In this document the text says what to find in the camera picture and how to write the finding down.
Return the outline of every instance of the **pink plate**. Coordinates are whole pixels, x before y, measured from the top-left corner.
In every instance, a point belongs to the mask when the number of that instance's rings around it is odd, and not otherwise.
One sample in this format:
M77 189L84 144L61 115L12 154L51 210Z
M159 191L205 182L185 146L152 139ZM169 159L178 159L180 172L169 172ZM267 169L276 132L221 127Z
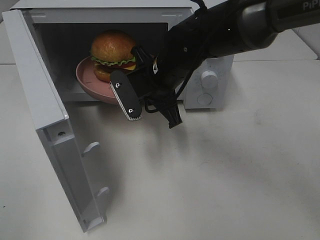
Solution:
M94 99L107 104L118 104L109 82L100 81L94 74L95 63L86 57L76 67L76 78L82 89Z

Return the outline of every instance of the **white microwave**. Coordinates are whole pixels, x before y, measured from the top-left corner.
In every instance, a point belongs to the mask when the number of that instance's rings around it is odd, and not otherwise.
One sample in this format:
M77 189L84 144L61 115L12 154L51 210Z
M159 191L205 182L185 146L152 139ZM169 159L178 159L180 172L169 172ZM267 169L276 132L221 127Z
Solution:
M189 0L20 0L2 14L35 130L84 232L105 221L112 189L84 164L99 158L99 142L79 149L64 106L96 101L76 81L77 64L89 55L93 38L110 28L156 55L165 33L196 8ZM222 107L232 62L233 56L204 61L182 94L184 106Z

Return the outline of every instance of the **table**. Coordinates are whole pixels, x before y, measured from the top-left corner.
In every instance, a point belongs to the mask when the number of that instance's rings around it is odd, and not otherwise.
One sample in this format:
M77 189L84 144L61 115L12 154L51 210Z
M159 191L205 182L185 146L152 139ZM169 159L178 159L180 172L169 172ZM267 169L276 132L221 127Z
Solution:
M80 148L113 190L108 223L82 233L33 130L14 65L0 66L4 239L318 240L320 62L235 62L223 111L128 122L103 103L68 103Z
M271 46L239 53L234 56L234 61L315 60L317 58L317 54L293 30L286 30L278 34Z

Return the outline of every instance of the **microwave door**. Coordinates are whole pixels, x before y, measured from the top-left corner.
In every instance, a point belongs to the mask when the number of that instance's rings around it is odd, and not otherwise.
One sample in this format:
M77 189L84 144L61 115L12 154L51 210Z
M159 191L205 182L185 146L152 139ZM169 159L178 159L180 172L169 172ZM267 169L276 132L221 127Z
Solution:
M84 232L105 221L105 207L98 198L108 188L93 189L84 167L99 143L79 150L69 115L42 58L30 17L20 10L4 12L17 70L35 130Z

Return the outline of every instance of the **burger patty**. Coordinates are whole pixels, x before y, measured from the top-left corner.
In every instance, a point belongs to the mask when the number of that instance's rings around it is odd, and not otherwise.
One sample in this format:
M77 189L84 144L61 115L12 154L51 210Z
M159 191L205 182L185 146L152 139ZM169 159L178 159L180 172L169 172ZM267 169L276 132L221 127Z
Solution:
M97 69L99 69L99 70L105 71L105 72L110 73L110 74L113 71L121 71L121 72L123 72L125 74L128 74L128 73L131 72L130 70L123 69L123 68L121 68L119 66L116 67L116 66L107 66L107 65L97 64L95 67Z

